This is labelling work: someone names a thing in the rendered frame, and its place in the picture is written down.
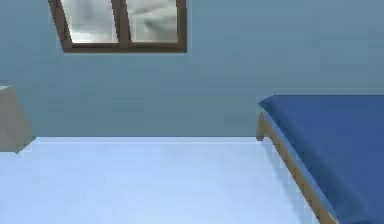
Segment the brown framed window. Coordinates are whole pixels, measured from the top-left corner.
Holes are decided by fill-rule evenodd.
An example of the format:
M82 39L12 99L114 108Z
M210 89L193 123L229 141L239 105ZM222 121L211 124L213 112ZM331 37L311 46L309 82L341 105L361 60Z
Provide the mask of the brown framed window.
M186 0L48 0L65 53L185 53Z

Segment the grey cabinet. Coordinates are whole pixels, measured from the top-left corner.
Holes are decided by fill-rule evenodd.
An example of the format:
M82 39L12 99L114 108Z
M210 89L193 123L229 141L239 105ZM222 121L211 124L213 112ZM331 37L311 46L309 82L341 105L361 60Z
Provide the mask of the grey cabinet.
M18 154L35 139L12 86L0 86L0 152Z

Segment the blue bed with wooden frame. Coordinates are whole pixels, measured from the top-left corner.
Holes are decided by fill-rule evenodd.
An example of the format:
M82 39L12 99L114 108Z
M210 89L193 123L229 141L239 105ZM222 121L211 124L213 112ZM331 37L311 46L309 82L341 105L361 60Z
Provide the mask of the blue bed with wooden frame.
M339 224L384 224L384 95L273 95L270 126Z

